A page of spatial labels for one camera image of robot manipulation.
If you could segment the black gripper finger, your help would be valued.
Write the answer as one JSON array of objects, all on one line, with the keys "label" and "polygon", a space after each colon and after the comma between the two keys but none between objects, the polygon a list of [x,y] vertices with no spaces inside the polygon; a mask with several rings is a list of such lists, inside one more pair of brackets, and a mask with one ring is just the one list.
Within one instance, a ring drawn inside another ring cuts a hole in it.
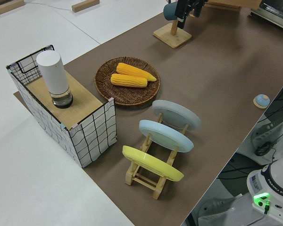
[{"label": "black gripper finger", "polygon": [[200,16],[202,7],[203,7],[203,1],[202,0],[196,0],[195,3],[194,3],[194,12],[193,12],[194,17]]},{"label": "black gripper finger", "polygon": [[187,0],[178,0],[177,6],[175,9],[175,16],[177,17],[178,28],[184,28],[184,23],[186,20],[186,9],[187,9]]}]

